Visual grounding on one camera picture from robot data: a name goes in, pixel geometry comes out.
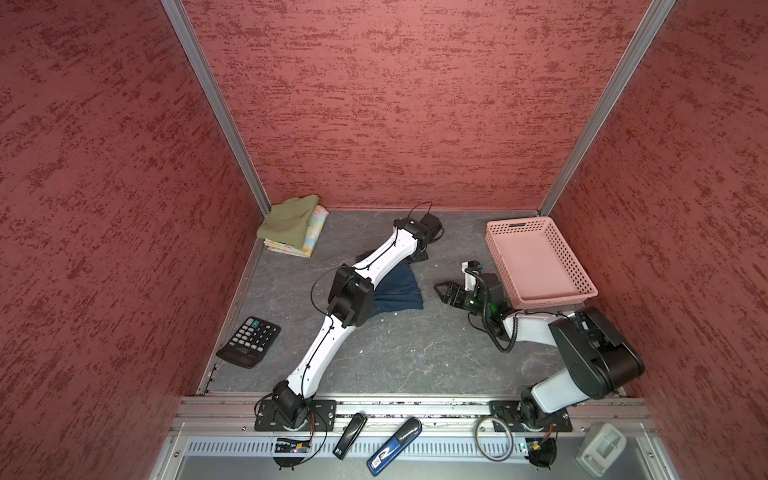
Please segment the floral pastel skirt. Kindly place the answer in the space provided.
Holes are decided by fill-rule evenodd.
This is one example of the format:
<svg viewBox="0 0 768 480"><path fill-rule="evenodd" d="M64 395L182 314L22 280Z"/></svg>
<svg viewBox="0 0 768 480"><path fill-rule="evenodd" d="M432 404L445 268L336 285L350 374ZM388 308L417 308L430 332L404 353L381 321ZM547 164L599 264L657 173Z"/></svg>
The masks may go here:
<svg viewBox="0 0 768 480"><path fill-rule="evenodd" d="M312 214L306 213L297 219L282 221L278 231L270 233L264 244L272 252L310 258L328 216L328 210L317 205Z"/></svg>

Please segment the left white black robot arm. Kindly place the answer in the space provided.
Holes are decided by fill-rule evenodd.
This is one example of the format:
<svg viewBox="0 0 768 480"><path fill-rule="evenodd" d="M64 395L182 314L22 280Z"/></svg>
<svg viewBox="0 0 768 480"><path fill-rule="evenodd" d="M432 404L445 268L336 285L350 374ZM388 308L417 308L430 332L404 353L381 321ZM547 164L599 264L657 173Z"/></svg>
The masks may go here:
<svg viewBox="0 0 768 480"><path fill-rule="evenodd" d="M405 260L426 260L428 246L443 231L440 219L429 212L419 219L396 219L382 245L361 261L335 270L316 338L297 367L272 391L271 400L290 429L303 425L330 362L345 339L371 316L375 290L381 281Z"/></svg>

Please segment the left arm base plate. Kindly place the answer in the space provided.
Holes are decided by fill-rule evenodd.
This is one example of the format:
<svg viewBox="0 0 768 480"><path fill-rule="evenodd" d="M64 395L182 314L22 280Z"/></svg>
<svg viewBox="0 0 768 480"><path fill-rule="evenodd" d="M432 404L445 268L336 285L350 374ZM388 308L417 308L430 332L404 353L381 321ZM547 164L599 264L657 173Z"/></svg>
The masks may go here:
<svg viewBox="0 0 768 480"><path fill-rule="evenodd" d="M297 413L288 418L279 410L276 401L269 398L257 405L253 430L256 432L310 432L312 429L324 432L332 430L336 408L337 402L334 400L315 400L302 404Z"/></svg>

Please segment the olive green skirt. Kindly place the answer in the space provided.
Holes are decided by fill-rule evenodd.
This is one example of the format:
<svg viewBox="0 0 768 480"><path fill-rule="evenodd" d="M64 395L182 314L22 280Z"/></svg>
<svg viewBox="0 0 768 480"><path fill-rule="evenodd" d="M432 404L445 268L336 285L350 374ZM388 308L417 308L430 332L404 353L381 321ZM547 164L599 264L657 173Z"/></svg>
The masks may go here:
<svg viewBox="0 0 768 480"><path fill-rule="evenodd" d="M312 194L294 197L272 206L271 211L257 230L257 237L271 240L292 247L303 246L308 224L316 207L319 196Z"/></svg>

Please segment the dark blue skirt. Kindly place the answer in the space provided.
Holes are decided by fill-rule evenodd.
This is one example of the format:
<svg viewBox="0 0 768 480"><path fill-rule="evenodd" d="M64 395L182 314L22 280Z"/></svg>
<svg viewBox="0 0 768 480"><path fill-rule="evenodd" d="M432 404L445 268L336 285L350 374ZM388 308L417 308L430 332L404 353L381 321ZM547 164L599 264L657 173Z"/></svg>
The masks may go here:
<svg viewBox="0 0 768 480"><path fill-rule="evenodd" d="M383 313L422 309L421 289L413 273L411 261L405 259L394 267L375 288L370 318Z"/></svg>

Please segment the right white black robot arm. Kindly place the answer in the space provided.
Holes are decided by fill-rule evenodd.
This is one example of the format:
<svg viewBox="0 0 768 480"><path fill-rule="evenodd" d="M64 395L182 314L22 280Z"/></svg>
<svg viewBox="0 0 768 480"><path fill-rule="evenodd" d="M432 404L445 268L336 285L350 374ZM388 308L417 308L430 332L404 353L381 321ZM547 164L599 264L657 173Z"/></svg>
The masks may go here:
<svg viewBox="0 0 768 480"><path fill-rule="evenodd" d="M518 400L491 406L491 413L507 426L531 432L557 427L569 407L603 399L645 373L640 355L599 309L516 310L497 275L473 266L466 267L464 275L462 284L433 285L442 303L478 318L476 329L499 352L508 354L525 342L541 344L556 348L564 364L554 375L523 389Z"/></svg>

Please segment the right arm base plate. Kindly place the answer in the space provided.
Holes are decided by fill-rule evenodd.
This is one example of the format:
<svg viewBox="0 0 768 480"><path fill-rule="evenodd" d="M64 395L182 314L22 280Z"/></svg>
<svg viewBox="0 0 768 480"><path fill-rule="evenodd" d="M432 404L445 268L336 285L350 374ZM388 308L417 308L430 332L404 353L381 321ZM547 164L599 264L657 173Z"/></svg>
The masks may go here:
<svg viewBox="0 0 768 480"><path fill-rule="evenodd" d="M553 413L541 410L532 400L496 400L489 403L492 416L502 420L512 432L570 433L573 426L566 409Z"/></svg>

